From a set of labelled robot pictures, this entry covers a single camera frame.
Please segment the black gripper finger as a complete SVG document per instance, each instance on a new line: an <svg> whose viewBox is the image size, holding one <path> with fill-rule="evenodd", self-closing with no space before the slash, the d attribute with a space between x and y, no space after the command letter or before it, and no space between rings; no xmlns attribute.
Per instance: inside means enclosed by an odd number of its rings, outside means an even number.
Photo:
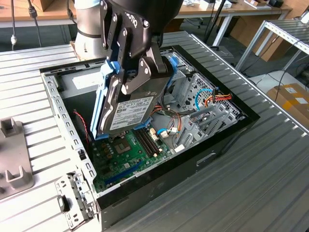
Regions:
<svg viewBox="0 0 309 232"><path fill-rule="evenodd" d="M100 1L101 44L109 61L117 61L120 78L126 82L127 56L129 52L129 20L127 12L109 0Z"/></svg>
<svg viewBox="0 0 309 232"><path fill-rule="evenodd" d="M128 52L126 64L127 80L121 81L122 94L161 94L174 73L158 47L150 47L138 58L132 58Z"/></svg>

